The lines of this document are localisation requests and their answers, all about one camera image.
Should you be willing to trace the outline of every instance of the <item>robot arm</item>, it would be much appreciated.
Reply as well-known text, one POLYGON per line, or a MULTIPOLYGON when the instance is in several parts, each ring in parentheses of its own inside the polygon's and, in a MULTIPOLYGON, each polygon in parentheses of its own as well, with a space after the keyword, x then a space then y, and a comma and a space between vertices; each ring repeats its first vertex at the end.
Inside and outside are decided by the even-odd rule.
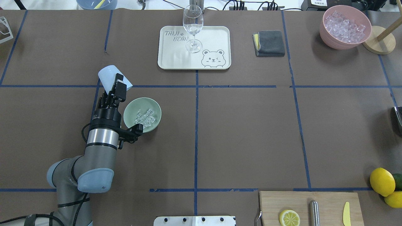
POLYGON ((48 183, 57 191, 57 212, 33 214, 0 222, 1 226, 92 226, 88 193, 107 192, 112 184, 117 149, 133 143, 142 135, 143 125, 120 128, 120 102, 126 98, 123 75, 116 74, 112 90, 104 93, 89 128, 85 153, 53 164, 47 172, 48 183))

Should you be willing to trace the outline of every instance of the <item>wooden cutting board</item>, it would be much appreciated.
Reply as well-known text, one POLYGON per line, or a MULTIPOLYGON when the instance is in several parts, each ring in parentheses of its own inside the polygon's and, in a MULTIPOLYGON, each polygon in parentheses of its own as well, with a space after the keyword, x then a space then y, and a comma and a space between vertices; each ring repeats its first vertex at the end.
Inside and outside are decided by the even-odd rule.
POLYGON ((260 191, 263 225, 280 226, 280 213, 283 210, 294 210, 300 216, 300 226, 309 226, 311 200, 318 202, 320 225, 343 226, 343 207, 348 201, 351 226, 364 226, 357 193, 309 191, 260 191))

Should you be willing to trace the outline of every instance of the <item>white cup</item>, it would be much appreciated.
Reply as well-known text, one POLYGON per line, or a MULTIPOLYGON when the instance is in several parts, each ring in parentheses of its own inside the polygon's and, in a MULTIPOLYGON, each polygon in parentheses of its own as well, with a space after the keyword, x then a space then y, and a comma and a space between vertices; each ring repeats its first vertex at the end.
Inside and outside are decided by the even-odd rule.
POLYGON ((102 83, 106 93, 109 93, 109 91, 112 90, 117 73, 123 75, 123 83, 127 85, 127 90, 133 87, 131 82, 124 76, 124 74, 119 69, 117 69, 116 66, 109 65, 107 67, 102 68, 98 73, 99 79, 101 80, 100 82, 102 83))

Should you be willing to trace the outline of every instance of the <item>white tray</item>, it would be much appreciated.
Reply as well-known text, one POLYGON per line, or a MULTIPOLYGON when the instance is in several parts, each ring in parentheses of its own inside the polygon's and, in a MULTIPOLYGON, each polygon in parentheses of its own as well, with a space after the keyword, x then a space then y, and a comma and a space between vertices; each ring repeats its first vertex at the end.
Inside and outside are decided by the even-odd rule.
POLYGON ((229 29, 223 26, 204 26, 195 35, 202 43, 198 53, 190 53, 186 43, 193 38, 183 26, 165 26, 160 30, 158 65, 162 69, 224 70, 232 64, 229 29), (212 62, 218 58, 220 63, 212 62))

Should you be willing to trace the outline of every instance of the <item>lemon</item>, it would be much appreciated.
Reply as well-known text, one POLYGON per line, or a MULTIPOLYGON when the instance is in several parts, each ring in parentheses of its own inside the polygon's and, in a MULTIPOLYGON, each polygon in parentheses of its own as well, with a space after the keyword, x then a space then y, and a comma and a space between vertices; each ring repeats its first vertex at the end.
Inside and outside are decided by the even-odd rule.
POLYGON ((395 191, 394 177, 390 172, 381 167, 371 172, 370 184, 375 192, 384 197, 395 191))
POLYGON ((279 222, 282 226, 299 226, 300 217, 293 210, 283 210, 279 215, 279 222))
POLYGON ((384 198, 385 202, 392 208, 402 208, 402 191, 394 191, 384 198))

